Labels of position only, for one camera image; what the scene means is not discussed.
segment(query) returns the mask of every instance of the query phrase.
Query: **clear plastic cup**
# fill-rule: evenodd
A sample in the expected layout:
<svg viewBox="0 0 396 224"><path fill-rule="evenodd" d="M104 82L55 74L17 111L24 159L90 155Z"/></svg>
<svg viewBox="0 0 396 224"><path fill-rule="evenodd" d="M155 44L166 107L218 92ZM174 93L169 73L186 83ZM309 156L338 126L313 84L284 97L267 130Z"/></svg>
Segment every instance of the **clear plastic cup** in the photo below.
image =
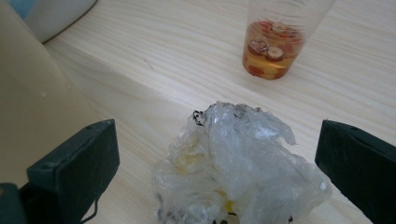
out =
<svg viewBox="0 0 396 224"><path fill-rule="evenodd" d="M245 69L272 80L285 76L335 0L249 0Z"/></svg>

